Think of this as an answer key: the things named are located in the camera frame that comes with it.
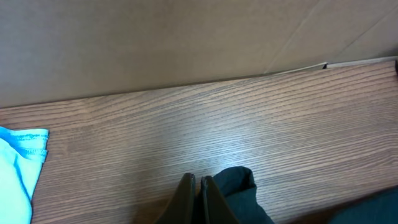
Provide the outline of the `light blue t-shirt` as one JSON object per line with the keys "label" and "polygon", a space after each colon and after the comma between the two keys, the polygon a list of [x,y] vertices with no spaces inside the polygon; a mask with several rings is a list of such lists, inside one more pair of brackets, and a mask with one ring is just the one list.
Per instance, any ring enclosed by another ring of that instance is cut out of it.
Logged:
{"label": "light blue t-shirt", "polygon": [[32,197],[47,157],[49,131],[1,128],[1,223],[32,219]]}

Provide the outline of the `black t-shirt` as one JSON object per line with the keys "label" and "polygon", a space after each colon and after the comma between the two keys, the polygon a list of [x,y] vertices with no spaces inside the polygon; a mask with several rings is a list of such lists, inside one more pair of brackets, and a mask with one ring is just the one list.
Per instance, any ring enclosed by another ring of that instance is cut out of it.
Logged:
{"label": "black t-shirt", "polygon": [[[213,179],[240,223],[274,222],[257,202],[257,185],[251,169],[230,167]],[[295,223],[397,224],[397,187],[306,215]]]}

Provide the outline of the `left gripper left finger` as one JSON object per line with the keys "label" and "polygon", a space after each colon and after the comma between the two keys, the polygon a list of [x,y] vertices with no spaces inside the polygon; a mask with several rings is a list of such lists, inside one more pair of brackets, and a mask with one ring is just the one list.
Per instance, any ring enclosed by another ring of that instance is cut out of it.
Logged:
{"label": "left gripper left finger", "polygon": [[185,173],[156,224],[191,224],[195,202],[195,176]]}

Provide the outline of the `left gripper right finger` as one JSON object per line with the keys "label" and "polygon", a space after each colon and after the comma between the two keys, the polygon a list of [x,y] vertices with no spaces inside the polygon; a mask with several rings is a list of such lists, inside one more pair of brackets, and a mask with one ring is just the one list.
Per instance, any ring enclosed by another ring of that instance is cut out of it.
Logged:
{"label": "left gripper right finger", "polygon": [[211,176],[201,178],[201,194],[206,224],[239,224]]}

